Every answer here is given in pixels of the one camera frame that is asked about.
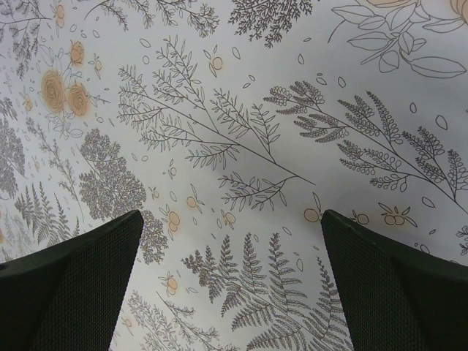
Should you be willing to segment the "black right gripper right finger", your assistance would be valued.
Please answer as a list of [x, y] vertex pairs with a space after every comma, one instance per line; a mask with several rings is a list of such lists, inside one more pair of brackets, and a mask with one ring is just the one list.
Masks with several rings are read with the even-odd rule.
[[332, 210], [321, 225], [355, 350], [467, 349], [467, 267]]

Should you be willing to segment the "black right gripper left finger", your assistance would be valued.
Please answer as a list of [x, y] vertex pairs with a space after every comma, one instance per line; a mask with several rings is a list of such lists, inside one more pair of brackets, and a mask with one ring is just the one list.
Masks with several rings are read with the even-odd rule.
[[108, 350], [143, 232], [130, 211], [1, 264], [2, 350]]

